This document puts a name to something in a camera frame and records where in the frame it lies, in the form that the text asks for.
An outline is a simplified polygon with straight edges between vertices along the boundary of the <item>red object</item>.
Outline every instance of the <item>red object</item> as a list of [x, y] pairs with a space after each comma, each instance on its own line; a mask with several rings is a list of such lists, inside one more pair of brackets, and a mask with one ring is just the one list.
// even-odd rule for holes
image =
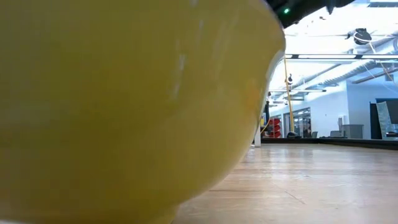
[[280, 120], [279, 119], [270, 119], [269, 121], [270, 128], [272, 128], [269, 133], [270, 138], [279, 138], [280, 137]]

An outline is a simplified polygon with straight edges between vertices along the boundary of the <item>black device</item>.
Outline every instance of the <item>black device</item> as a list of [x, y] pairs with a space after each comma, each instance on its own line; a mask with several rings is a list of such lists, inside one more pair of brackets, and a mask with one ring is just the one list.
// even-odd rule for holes
[[393, 131], [387, 132], [386, 136], [389, 138], [397, 138], [398, 137], [398, 133], [395, 133]]
[[326, 7], [331, 14], [335, 7], [343, 7], [354, 0], [265, 0], [277, 14], [283, 27], [298, 23], [305, 16]]
[[294, 132], [289, 132], [287, 133], [287, 138], [301, 138], [301, 136], [299, 136], [297, 133]]

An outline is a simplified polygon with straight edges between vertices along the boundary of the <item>black panel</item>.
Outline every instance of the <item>black panel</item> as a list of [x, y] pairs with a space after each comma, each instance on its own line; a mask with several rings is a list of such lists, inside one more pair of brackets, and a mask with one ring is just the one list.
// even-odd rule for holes
[[377, 105], [375, 103], [370, 104], [371, 107], [371, 138], [382, 139], [379, 113], [377, 112]]
[[392, 124], [398, 124], [398, 100], [387, 100], [388, 113]]
[[345, 6], [354, 0], [265, 0], [277, 14], [283, 27], [289, 27], [300, 21], [305, 16], [327, 7], [333, 10], [334, 7]]
[[363, 140], [363, 139], [333, 139], [333, 138], [318, 138], [318, 139], [261, 139], [263, 144], [332, 144], [336, 146], [353, 146], [365, 147], [370, 149], [389, 149], [398, 150], [398, 141], [385, 140]]

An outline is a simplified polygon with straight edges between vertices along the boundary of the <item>ceiling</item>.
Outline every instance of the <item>ceiling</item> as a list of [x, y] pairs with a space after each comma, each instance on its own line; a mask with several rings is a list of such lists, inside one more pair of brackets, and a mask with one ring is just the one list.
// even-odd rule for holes
[[[357, 0], [345, 7], [336, 8], [331, 15], [323, 8], [303, 18], [298, 24], [286, 28], [286, 54], [372, 54], [369, 44], [357, 45], [353, 37], [346, 39], [347, 33], [357, 28], [367, 29], [373, 38], [373, 46], [381, 45], [398, 36], [398, 7], [369, 7], [372, 2], [375, 1]], [[324, 62], [288, 61], [287, 72], [292, 74], [294, 84], [301, 84], [306, 77], [335, 65], [327, 60]], [[356, 75], [350, 78], [350, 81], [366, 76], [369, 76], [368, 72]], [[285, 88], [284, 80], [284, 64], [280, 63], [274, 72], [270, 88]], [[378, 84], [385, 81], [383, 80], [384, 78], [377, 78], [367, 85]]]

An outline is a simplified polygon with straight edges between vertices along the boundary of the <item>pipe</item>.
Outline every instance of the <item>pipe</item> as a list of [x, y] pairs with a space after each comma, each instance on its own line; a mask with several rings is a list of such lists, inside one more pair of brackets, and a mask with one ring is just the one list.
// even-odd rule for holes
[[[390, 69], [387, 72], [388, 73], [394, 73], [396, 71], [398, 71], [398, 68]], [[361, 78], [359, 80], [355, 80], [355, 81], [353, 81], [353, 84], [359, 84], [359, 83], [366, 82], [366, 81], [369, 81], [369, 80], [372, 80], [372, 79], [375, 79], [375, 78], [379, 78], [379, 77], [382, 77], [382, 76], [385, 76], [385, 75], [387, 75], [387, 73], [385, 71], [382, 71], [382, 72], [380, 72], [378, 74], [370, 75], [368, 77]]]
[[303, 85], [303, 83], [308, 83], [309, 81], [313, 80], [314, 78], [316, 78], [316, 77], [318, 77], [318, 76], [320, 76], [320, 75], [322, 75], [322, 74], [324, 74], [324, 73], [326, 73], [326, 72], [329, 72], [330, 70], [332, 70], [332, 69], [334, 69], [334, 68], [337, 68], [337, 67], [339, 67], [340, 65], [341, 65], [341, 64], [332, 65], [332, 66], [330, 66], [329, 68], [327, 68], [327, 69], [325, 69], [325, 70], [322, 70], [322, 71], [320, 71], [320, 72], [318, 72], [318, 73], [315, 73], [315, 74], [313, 74], [313, 75], [309, 75], [309, 76], [307, 76], [307, 77], [301, 79], [300, 81], [298, 81], [296, 84], [292, 85], [292, 89], [297, 88], [297, 87], [299, 87], [300, 85]]

